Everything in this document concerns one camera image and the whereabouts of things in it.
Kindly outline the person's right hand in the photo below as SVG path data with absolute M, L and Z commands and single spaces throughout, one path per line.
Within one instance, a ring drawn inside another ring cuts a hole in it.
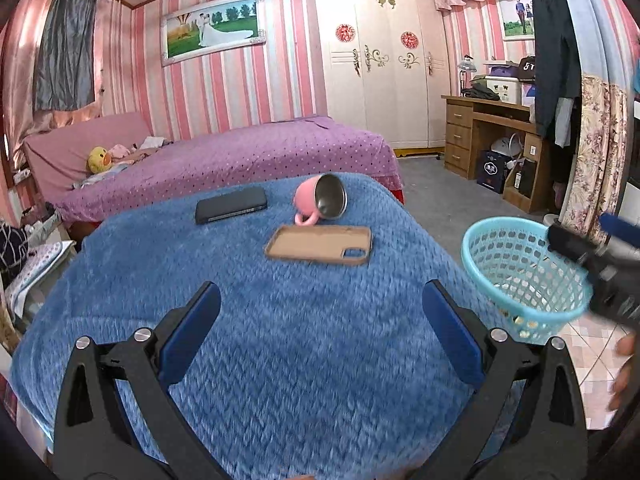
M 630 378 L 632 368 L 634 367 L 634 354 L 636 353 L 636 334 L 627 334 L 620 338 L 615 347 L 616 356 L 620 358 L 625 358 L 623 366 L 617 373 L 617 376 L 612 383 L 612 387 L 610 390 L 611 399 L 608 402 L 608 410 L 610 412 L 617 411 L 620 408 L 620 404 L 622 404 L 622 397 L 624 395 L 625 390 L 627 389 Z

